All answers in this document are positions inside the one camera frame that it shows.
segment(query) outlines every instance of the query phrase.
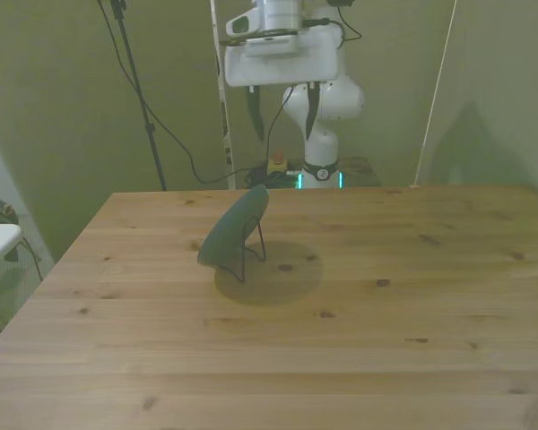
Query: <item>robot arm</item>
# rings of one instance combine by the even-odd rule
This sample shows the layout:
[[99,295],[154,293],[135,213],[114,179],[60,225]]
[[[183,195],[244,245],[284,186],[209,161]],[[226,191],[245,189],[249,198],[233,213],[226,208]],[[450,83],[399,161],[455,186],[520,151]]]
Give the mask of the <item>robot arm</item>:
[[[323,120],[356,117],[364,108],[361,88],[346,72],[344,27],[336,8],[354,0],[326,0],[310,19],[300,0],[257,0],[256,6],[227,24],[233,38],[225,55],[230,86],[249,87],[249,106],[258,108],[259,86],[292,84],[285,111],[305,139],[303,184],[339,185],[338,139]],[[258,112],[251,112],[261,138]]]

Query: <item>wood knot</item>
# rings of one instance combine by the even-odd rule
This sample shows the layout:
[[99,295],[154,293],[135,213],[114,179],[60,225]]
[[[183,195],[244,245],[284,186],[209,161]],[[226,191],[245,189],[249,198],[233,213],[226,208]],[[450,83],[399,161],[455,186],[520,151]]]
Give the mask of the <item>wood knot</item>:
[[335,315],[335,314],[333,314],[333,313],[330,312],[330,311],[326,311],[326,310],[319,311],[317,314],[319,315],[319,318],[324,318],[324,319],[327,319],[327,318],[336,318],[336,315]]
[[523,390],[522,388],[511,388],[508,390],[508,394],[528,394],[528,391]]
[[102,300],[116,300],[119,298],[119,293],[109,293],[101,297]]
[[440,248],[442,246],[442,242],[440,242],[438,239],[436,239],[433,236],[419,235],[419,239],[425,244],[434,246],[435,248]]
[[157,404],[158,398],[157,397],[148,397],[143,401],[142,408],[143,410],[152,410],[153,407]]
[[191,242],[189,244],[189,250],[198,253],[201,250],[201,245],[199,245],[199,242]]
[[416,342],[421,344],[429,343],[429,340],[426,338],[416,338],[416,339],[406,339],[407,342]]
[[513,252],[511,255],[512,255],[512,258],[514,258],[518,262],[521,262],[525,260],[526,258],[526,256],[522,253]]

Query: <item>wooden tabletop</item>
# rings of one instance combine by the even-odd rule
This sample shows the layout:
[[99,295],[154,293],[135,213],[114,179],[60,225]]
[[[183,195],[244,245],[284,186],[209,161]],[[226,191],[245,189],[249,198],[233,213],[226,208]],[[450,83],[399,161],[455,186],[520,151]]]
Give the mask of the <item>wooden tabletop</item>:
[[0,430],[538,430],[538,194],[116,194],[0,336]]

